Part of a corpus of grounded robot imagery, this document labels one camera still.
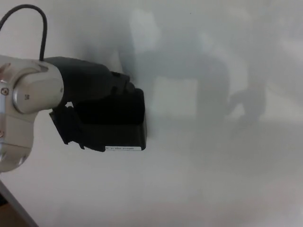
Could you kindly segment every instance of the bolt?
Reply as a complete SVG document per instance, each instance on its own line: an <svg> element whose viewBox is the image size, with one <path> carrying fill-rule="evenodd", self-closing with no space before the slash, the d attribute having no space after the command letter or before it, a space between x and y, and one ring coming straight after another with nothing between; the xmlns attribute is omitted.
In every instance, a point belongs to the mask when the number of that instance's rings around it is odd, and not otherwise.
<svg viewBox="0 0 303 227"><path fill-rule="evenodd" d="M3 94L4 96L7 96L9 94L9 89L7 87L2 88L1 94Z"/></svg>
<svg viewBox="0 0 303 227"><path fill-rule="evenodd" d="M0 154L0 162L5 158L6 152Z"/></svg>

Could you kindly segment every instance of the silver metal arm segment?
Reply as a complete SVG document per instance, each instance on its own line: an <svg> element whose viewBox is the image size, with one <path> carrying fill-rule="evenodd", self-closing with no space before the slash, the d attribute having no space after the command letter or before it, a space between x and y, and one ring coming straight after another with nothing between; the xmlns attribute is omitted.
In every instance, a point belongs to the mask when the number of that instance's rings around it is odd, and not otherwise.
<svg viewBox="0 0 303 227"><path fill-rule="evenodd" d="M63 93L62 76L55 66L0 55L0 172L26 160L38 112L57 107Z"/></svg>

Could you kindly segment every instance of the white wall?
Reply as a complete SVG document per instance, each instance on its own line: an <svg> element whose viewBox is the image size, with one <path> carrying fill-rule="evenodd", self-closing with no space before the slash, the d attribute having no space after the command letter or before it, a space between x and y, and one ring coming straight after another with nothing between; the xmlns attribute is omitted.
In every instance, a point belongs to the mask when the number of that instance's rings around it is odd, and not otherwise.
<svg viewBox="0 0 303 227"><path fill-rule="evenodd" d="M149 128L145 151L98 153L64 145L41 112L29 159L1 175L39 226L302 226L300 1L27 2L48 16L46 56L132 76ZM38 58L41 32L18 12L0 53Z"/></svg>

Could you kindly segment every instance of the white label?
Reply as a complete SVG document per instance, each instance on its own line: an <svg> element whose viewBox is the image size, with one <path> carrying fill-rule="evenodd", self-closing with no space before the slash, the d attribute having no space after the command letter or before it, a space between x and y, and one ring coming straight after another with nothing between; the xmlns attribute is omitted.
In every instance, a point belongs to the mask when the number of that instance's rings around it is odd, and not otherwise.
<svg viewBox="0 0 303 227"><path fill-rule="evenodd" d="M117 147L117 146L106 146L106 150L142 150L141 147Z"/></svg>

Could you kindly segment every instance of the black cable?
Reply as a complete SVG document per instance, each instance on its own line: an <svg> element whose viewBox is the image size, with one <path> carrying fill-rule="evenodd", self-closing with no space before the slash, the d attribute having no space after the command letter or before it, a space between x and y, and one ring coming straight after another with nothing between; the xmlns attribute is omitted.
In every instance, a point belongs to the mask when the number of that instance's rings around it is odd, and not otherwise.
<svg viewBox="0 0 303 227"><path fill-rule="evenodd" d="M30 4L23 4L23 5L19 5L19 6L16 6L16 7L12 8L1 19L1 21L0 21L0 30L2 29L4 23L10 17L10 15L12 15L14 12L16 12L16 11L18 11L20 9L34 9L38 13L40 13L40 15L42 16L42 20L43 20L43 33L42 33L42 41L41 41L41 47L40 47L39 60L40 61L44 61L44 52L45 52L45 44L46 44L46 36L47 36L47 19L46 19L45 13L39 7L30 5Z"/></svg>

